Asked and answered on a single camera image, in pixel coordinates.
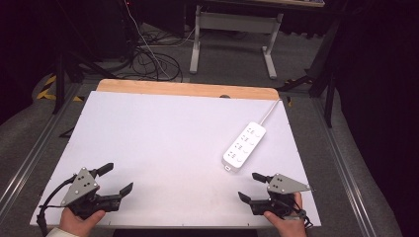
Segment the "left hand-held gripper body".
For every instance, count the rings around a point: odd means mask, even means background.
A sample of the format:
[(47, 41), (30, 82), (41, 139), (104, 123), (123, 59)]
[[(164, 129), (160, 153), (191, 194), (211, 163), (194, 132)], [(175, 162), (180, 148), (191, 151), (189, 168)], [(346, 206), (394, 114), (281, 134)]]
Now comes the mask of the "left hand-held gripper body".
[(122, 197), (117, 195), (100, 196), (97, 191), (100, 185), (93, 178), (90, 170), (83, 167), (72, 181), (60, 205), (68, 207), (82, 219), (86, 219), (98, 210), (105, 212), (118, 211)]

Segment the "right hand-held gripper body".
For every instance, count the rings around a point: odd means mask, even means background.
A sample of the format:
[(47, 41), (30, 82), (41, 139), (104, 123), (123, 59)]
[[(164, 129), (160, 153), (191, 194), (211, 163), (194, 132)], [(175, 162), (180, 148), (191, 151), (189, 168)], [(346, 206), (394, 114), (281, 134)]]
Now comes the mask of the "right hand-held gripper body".
[(303, 219), (307, 220), (306, 211), (296, 203), (294, 194), (307, 192), (310, 186), (286, 177), (275, 174), (270, 184), (267, 184), (267, 199), (253, 200), (249, 205), (254, 215), (262, 215), (270, 211), (284, 220)]

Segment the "white power strip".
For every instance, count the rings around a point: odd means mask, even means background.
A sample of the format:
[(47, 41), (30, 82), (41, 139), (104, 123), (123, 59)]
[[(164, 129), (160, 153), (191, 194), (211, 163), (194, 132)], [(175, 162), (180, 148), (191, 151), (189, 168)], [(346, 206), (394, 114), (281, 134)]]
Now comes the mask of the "white power strip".
[(238, 172), (259, 142), (266, 134), (266, 128), (250, 122), (222, 155), (221, 163), (227, 172)]

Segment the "person's left hand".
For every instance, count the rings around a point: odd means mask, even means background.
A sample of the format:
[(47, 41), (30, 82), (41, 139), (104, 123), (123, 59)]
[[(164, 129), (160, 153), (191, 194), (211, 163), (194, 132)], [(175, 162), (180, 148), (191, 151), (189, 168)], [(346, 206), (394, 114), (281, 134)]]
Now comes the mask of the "person's left hand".
[(76, 216), (66, 207), (60, 217), (58, 228), (78, 237), (89, 237), (92, 229), (105, 217), (104, 210), (98, 210), (86, 219)]

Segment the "person's right hand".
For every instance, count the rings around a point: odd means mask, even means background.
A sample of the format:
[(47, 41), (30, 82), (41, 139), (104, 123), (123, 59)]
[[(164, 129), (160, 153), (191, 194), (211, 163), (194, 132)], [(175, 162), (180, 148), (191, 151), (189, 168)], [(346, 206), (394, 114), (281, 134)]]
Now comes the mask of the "person's right hand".
[(284, 220), (270, 211), (265, 211), (264, 216), (278, 230), (280, 237), (307, 237), (301, 218)]

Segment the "white board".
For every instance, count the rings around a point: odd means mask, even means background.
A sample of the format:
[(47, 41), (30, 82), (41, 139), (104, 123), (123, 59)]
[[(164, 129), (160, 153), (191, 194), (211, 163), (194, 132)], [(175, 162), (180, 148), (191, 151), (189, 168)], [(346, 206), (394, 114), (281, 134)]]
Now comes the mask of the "white board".
[[(227, 172), (222, 155), (250, 122), (266, 134), (238, 172)], [(48, 225), (60, 218), (62, 182), (107, 163), (114, 169), (98, 178), (100, 194), (133, 183), (100, 223), (114, 228), (264, 228), (238, 195), (267, 198), (252, 173), (307, 181), (278, 101), (93, 92), (43, 192)]]

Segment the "yellow black hazard tape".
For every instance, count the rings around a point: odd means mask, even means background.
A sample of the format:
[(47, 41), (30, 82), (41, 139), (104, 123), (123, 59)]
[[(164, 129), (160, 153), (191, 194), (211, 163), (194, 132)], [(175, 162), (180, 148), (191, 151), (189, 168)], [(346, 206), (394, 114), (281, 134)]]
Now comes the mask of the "yellow black hazard tape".
[(56, 100), (56, 96), (54, 94), (51, 94), (49, 91), (52, 88), (52, 85), (56, 81), (56, 76), (52, 74), (43, 84), (41, 91), (37, 95), (37, 99), (46, 99), (46, 100)]

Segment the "black metal stand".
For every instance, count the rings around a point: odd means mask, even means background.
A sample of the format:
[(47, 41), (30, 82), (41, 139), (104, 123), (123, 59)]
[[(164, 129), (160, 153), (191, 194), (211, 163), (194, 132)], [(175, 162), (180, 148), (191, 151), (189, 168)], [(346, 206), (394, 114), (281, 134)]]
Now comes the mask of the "black metal stand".
[(56, 115), (65, 103), (65, 75), (72, 82), (84, 80), (80, 64), (90, 68), (104, 78), (113, 78), (114, 74), (93, 61), (93, 53), (83, 36), (79, 33), (71, 18), (67, 15), (60, 0), (45, 0), (48, 7), (48, 29), (52, 34), (52, 45), (55, 52), (56, 101), (53, 113)]
[(339, 31), (341, 19), (335, 18), (331, 27), (326, 33), (319, 50), (317, 51), (311, 66), (306, 74), (296, 80), (289, 80), (284, 86), (278, 88), (280, 92), (286, 92), (296, 88), (303, 83), (312, 82), (308, 89), (308, 95), (311, 98), (319, 98), (323, 92), (326, 92), (326, 103), (323, 111), (323, 117), (328, 127), (332, 126), (331, 116), (335, 94), (334, 75), (330, 71), (331, 52), (334, 46), (334, 40)]

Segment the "wooden table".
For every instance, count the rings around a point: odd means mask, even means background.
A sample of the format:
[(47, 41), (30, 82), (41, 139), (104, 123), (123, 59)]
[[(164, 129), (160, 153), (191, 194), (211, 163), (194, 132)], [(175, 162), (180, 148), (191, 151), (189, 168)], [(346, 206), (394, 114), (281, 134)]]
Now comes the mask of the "wooden table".
[(101, 80), (97, 87), (97, 91), (132, 94), (198, 96), (212, 98), (226, 97), (230, 99), (273, 101), (276, 101), (280, 98), (279, 93), (272, 88), (178, 82), (132, 81), (120, 79)]

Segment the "aluminium floor rail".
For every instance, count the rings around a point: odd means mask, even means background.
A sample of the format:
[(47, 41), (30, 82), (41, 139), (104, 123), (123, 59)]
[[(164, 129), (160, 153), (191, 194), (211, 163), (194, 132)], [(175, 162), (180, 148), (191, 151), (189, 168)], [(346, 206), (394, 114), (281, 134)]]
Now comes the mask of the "aluminium floor rail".
[(331, 126), (326, 121), (323, 98), (313, 98), (322, 130), (332, 151), (332, 158), (345, 189), (352, 212), (363, 237), (400, 237), (393, 211), (372, 177), (346, 119), (339, 101), (332, 106)]
[(80, 88), (80, 83), (66, 86), (57, 113), (55, 101), (35, 100), (0, 125), (0, 217), (12, 208)]

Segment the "white metal desk frame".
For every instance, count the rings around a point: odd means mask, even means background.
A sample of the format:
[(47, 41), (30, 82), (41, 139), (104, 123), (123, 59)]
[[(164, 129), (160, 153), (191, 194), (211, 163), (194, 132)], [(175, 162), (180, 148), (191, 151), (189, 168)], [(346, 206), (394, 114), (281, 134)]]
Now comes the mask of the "white metal desk frame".
[(195, 12), (194, 44), (192, 48), (190, 73), (196, 74), (200, 58), (200, 31), (220, 30), (237, 31), (244, 33), (269, 34), (270, 39), (261, 47), (265, 65), (272, 80), (277, 78), (277, 72), (272, 59), (272, 50), (276, 42), (284, 13), (287, 9), (317, 10), (325, 5), (324, 0), (255, 0), (258, 3), (270, 3), (281, 7), (274, 17), (261, 17), (251, 15), (237, 15), (226, 13), (212, 13), (203, 11), (204, 5), (197, 5)]

